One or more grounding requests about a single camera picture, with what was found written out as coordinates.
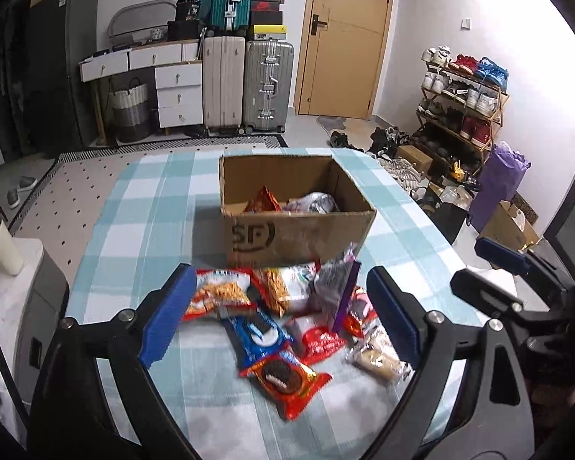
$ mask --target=laundry basket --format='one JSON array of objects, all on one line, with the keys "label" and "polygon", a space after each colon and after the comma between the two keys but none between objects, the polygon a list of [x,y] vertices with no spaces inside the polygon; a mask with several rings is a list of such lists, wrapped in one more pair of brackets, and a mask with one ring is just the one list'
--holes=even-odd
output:
[{"label": "laundry basket", "polygon": [[110,95],[116,136],[121,143],[132,143],[147,138],[152,131],[149,95],[146,84]]}]

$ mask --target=checkered tablecloth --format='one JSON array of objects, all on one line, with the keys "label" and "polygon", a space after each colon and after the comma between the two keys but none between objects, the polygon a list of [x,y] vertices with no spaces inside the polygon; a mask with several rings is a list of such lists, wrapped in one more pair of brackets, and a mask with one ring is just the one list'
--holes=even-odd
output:
[{"label": "checkered tablecloth", "polygon": [[[449,280],[464,264],[417,204],[369,156],[349,149],[252,149],[243,153],[333,154],[378,215],[359,253],[360,284],[375,265],[426,310],[453,322],[481,325],[474,309],[451,294]],[[80,322],[135,308],[175,267],[222,267],[218,152],[150,155],[124,170],[95,224],[77,272],[67,314]],[[205,460],[341,458],[365,452],[394,410],[396,389],[345,361],[345,352],[314,367],[333,380],[294,422],[237,375],[235,352],[216,321],[181,324],[151,376],[173,418]],[[457,395],[463,364],[454,363],[428,439],[440,434]],[[100,362],[107,399],[122,436],[136,436],[121,405],[108,362]]]}]

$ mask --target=cardboard box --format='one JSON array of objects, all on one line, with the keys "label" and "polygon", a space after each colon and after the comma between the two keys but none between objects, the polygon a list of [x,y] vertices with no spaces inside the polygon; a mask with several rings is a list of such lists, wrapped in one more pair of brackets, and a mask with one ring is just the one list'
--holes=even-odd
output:
[{"label": "cardboard box", "polygon": [[428,174],[428,170],[432,165],[432,158],[413,145],[401,145],[396,152],[396,157],[406,159],[410,163],[415,164],[415,169],[424,175]]},{"label": "cardboard box", "polygon": [[[221,211],[228,264],[271,267],[322,262],[350,243],[360,249],[376,216],[331,156],[233,156],[219,160]],[[244,213],[267,186],[283,204],[311,192],[334,197],[341,212]]]},{"label": "cardboard box", "polygon": [[521,251],[525,247],[539,243],[540,238],[528,221],[526,221],[524,231],[520,230],[513,221],[517,211],[517,207],[510,202],[500,202],[478,238],[491,238],[513,251]]}]

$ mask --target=purple bag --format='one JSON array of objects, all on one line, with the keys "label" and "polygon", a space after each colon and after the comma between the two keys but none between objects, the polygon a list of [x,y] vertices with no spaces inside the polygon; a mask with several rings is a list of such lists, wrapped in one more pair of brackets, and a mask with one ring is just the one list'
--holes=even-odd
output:
[{"label": "purple bag", "polygon": [[481,192],[468,210],[468,222],[478,232],[490,221],[501,200],[513,199],[529,167],[531,163],[504,141],[494,145],[478,178]]}]

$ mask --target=clear plastic wrapper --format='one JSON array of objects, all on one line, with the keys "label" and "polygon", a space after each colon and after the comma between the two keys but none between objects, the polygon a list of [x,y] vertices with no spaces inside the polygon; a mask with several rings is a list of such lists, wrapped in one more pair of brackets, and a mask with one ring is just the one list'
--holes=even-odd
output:
[{"label": "clear plastic wrapper", "polygon": [[308,307],[312,282],[318,269],[315,263],[262,268],[253,270],[253,282],[268,309],[276,315],[302,313]]},{"label": "clear plastic wrapper", "polygon": [[345,318],[345,330],[358,339],[363,339],[379,324],[379,318],[368,294],[362,287],[356,287],[351,294],[350,307]]},{"label": "clear plastic wrapper", "polygon": [[246,213],[262,213],[265,211],[281,211],[277,199],[266,187],[262,187],[245,208]]},{"label": "clear plastic wrapper", "polygon": [[323,313],[293,318],[286,329],[296,341],[299,359],[308,366],[329,358],[345,346],[343,338],[330,332]]},{"label": "clear plastic wrapper", "polygon": [[281,417],[295,420],[313,396],[332,377],[303,364],[290,350],[283,350],[254,365],[249,372],[273,399]]},{"label": "clear plastic wrapper", "polygon": [[323,264],[315,275],[315,306],[328,317],[331,332],[337,333],[343,327],[360,266],[350,245],[335,259]]},{"label": "clear plastic wrapper", "polygon": [[286,204],[283,210],[291,213],[319,213],[325,215],[333,212],[336,208],[337,204],[331,195],[313,192],[305,195],[302,199]]},{"label": "clear plastic wrapper", "polygon": [[411,372],[411,367],[400,361],[383,325],[379,325],[366,339],[358,341],[347,359],[391,383],[398,383]]},{"label": "clear plastic wrapper", "polygon": [[196,292],[183,315],[184,321],[202,316],[225,318],[256,309],[247,297],[251,270],[198,270],[196,277]]},{"label": "clear plastic wrapper", "polygon": [[240,347],[238,367],[241,376],[273,353],[286,349],[294,342],[270,316],[260,310],[243,316],[228,318],[226,323],[236,334]]}]

